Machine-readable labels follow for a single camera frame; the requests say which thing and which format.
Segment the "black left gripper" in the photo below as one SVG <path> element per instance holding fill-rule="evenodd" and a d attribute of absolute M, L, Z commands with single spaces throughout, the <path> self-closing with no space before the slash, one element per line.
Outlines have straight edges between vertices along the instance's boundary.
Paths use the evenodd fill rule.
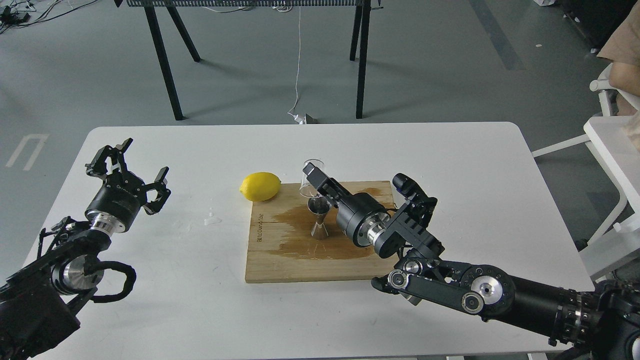
<path fill-rule="evenodd" d="M 155 180 L 148 184 L 131 175 L 124 153 L 132 143 L 133 139 L 129 137 L 120 145 L 106 145 L 85 164 L 88 176 L 103 180 L 102 187 L 85 210 L 92 230 L 105 234 L 124 233 L 130 229 L 141 207 L 148 215 L 157 214 L 171 194 L 166 180 L 169 167 L 162 167 Z M 147 202 L 145 194 L 150 191 L 155 191 L 157 196 Z"/>

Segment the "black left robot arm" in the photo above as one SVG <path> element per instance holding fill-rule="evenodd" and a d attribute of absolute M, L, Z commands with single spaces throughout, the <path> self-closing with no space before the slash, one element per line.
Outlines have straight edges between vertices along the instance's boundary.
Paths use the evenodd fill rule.
<path fill-rule="evenodd" d="M 1 287 L 0 342 L 3 360 L 25 360 L 55 348 L 80 328 L 78 312 L 88 302 L 112 303 L 132 292 L 137 273 L 127 264 L 99 260 L 115 233 L 130 230 L 140 210 L 160 212 L 171 191 L 168 167 L 151 183 L 129 171 L 126 139 L 106 145 L 86 164 L 102 187 L 85 211 L 85 221 L 67 216 L 42 228 L 36 259 Z"/>

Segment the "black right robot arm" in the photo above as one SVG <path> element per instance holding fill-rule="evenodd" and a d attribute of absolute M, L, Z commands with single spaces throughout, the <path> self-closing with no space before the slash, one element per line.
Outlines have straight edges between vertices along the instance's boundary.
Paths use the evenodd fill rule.
<path fill-rule="evenodd" d="M 544 335 L 551 346 L 572 344 L 560 360 L 583 354 L 594 360 L 639 358 L 637 283 L 608 280 L 594 291 L 578 292 L 511 276 L 489 264 L 443 260 L 444 246 L 427 229 L 437 199 L 410 177 L 398 173 L 393 178 L 405 201 L 390 214 L 370 194 L 350 193 L 311 162 L 302 171 L 338 210 L 338 227 L 355 246 L 372 246 L 382 259 L 398 256 L 393 270 L 371 280 L 378 291 Z"/>

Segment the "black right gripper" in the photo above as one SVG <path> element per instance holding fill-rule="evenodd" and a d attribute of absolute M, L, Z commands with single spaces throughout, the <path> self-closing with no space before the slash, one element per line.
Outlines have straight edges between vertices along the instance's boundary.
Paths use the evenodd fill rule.
<path fill-rule="evenodd" d="M 370 246 L 370 228 L 391 218 L 386 208 L 368 193 L 350 194 L 341 183 L 313 165 L 307 165 L 304 171 L 317 193 L 338 209 L 336 223 L 342 232 L 355 246 Z"/>

